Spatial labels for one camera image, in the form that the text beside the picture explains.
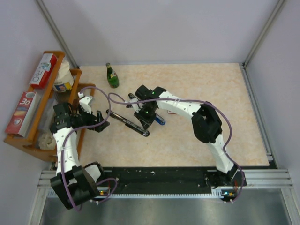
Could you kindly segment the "blue stapler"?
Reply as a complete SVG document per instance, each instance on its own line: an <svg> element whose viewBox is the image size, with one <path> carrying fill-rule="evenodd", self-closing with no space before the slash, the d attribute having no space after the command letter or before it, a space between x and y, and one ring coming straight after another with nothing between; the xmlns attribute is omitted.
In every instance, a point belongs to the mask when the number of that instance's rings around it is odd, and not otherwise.
<svg viewBox="0 0 300 225"><path fill-rule="evenodd" d="M134 98L136 98L138 101L140 101L140 99L137 97L137 96L135 96L133 93L129 93L128 94L128 97L129 97L129 99L134 99ZM160 125L165 125L165 119L164 118L162 118L160 115L158 115L158 114L155 114L155 121L157 122L157 123L159 123Z"/></svg>

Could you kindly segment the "black stapler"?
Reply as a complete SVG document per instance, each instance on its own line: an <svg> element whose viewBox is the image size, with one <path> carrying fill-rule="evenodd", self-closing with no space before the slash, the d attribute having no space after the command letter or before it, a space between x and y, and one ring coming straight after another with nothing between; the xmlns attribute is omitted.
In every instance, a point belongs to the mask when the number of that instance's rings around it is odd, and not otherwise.
<svg viewBox="0 0 300 225"><path fill-rule="evenodd" d="M142 127L140 127L137 124L135 124L134 122L126 119L125 117L123 117L123 116L121 116L121 115L119 115L119 114L117 114L117 113L115 113L113 111L109 111L109 109L106 110L106 113L110 117L112 117L112 118L114 118L114 119L116 119L116 120L124 123L125 126L127 126L130 129L132 129L133 131L136 131L137 133L139 133L139 134L141 134L141 135L143 135L145 137L148 137L150 135L150 133L149 133L148 130L143 129Z"/></svg>

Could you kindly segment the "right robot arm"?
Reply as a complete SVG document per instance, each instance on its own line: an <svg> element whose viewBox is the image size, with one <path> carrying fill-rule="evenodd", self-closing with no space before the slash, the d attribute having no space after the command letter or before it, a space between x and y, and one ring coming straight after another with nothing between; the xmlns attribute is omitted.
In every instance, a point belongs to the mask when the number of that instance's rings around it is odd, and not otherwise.
<svg viewBox="0 0 300 225"><path fill-rule="evenodd" d="M226 154L222 121L211 103L182 100L164 88L150 90L144 85L137 89L130 103L135 110L134 116L145 129L155 120L157 109L171 111L188 119L192 123L195 137L208 145L216 162L219 181L228 186L236 180L238 167Z"/></svg>

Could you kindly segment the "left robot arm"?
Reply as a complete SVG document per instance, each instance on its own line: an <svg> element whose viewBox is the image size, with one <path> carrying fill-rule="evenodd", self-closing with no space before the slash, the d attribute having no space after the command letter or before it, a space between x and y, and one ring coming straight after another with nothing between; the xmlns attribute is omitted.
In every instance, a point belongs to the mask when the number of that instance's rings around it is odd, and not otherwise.
<svg viewBox="0 0 300 225"><path fill-rule="evenodd" d="M55 105L53 109L55 116L50 131L56 141L58 165L50 184L69 210L99 196L97 186L106 182L106 174L97 161L80 165L76 128L84 127L99 133L110 123L104 120L100 111L93 115L79 107L79 112L74 113L71 104L66 102Z"/></svg>

